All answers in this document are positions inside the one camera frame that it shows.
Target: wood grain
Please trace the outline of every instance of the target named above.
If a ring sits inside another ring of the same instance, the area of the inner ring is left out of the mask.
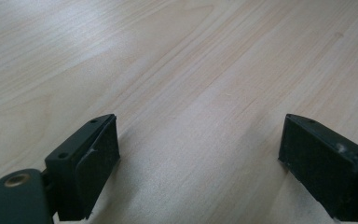
[[[286,113],[358,144],[358,1],[0,1],[0,177],[108,113],[81,223],[335,223],[277,157]]]

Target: wooden table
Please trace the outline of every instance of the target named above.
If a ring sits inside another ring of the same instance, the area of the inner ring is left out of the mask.
[[[358,144],[358,1],[0,1],[0,177],[109,113],[80,223],[335,223],[277,157],[286,113]]]

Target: tabletop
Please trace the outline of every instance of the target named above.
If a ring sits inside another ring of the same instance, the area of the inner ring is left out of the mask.
[[[336,223],[277,158],[287,113],[358,144],[358,1],[0,1],[0,177],[112,113],[80,223]]]

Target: dark green plastic part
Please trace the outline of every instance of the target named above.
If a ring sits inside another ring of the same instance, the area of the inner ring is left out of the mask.
[[[289,114],[279,160],[330,217],[358,221],[358,145],[315,120]]]

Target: light wood surface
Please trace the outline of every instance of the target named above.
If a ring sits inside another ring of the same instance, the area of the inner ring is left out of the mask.
[[[335,223],[277,157],[286,113],[358,144],[358,1],[0,1],[0,177],[109,113],[80,223]]]

